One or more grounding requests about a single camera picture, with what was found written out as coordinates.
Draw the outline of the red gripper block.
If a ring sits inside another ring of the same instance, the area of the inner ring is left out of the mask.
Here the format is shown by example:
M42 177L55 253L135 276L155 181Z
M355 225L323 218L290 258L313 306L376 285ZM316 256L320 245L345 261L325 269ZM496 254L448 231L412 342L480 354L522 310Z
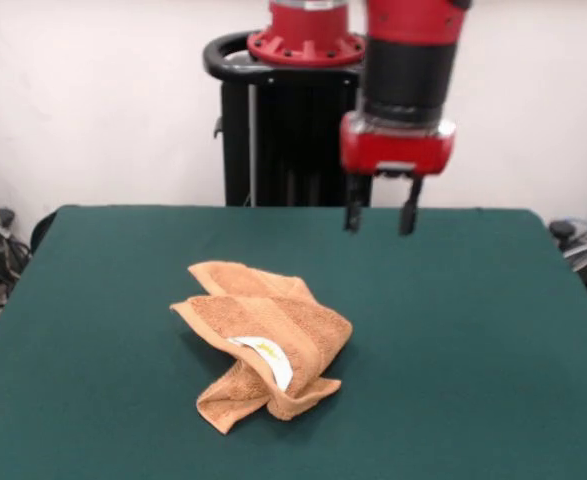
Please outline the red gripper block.
M452 154L456 126L435 130L365 130L352 124L340 128L341 162L346 175L344 230L357 233L362 209L370 202L370 177L383 172L408 173L409 196L401 209L399 235L411 235L416 226L424 177L439 175Z

